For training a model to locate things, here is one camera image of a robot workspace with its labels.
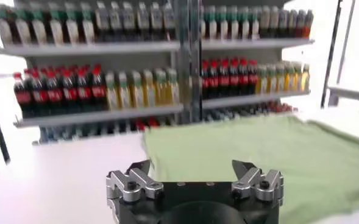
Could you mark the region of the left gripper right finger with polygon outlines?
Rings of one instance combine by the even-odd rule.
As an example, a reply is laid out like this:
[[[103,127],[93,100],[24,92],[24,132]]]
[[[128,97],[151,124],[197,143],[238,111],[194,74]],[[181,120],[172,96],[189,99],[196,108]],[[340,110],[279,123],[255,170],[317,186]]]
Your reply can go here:
[[[285,178],[281,171],[271,169],[264,173],[253,163],[235,159],[232,160],[232,167],[238,178],[231,184],[234,200],[254,197],[262,203],[283,205]]]

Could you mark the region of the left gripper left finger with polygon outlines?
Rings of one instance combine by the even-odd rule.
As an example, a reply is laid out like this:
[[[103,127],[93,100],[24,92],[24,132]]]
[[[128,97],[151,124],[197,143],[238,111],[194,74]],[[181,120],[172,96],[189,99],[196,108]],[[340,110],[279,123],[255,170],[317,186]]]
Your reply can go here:
[[[119,201],[137,203],[144,195],[147,199],[158,202],[164,196],[164,185],[155,181],[148,174],[151,168],[149,159],[132,163],[125,173],[120,170],[110,171],[105,178],[107,206],[112,210],[116,223],[120,221]]]

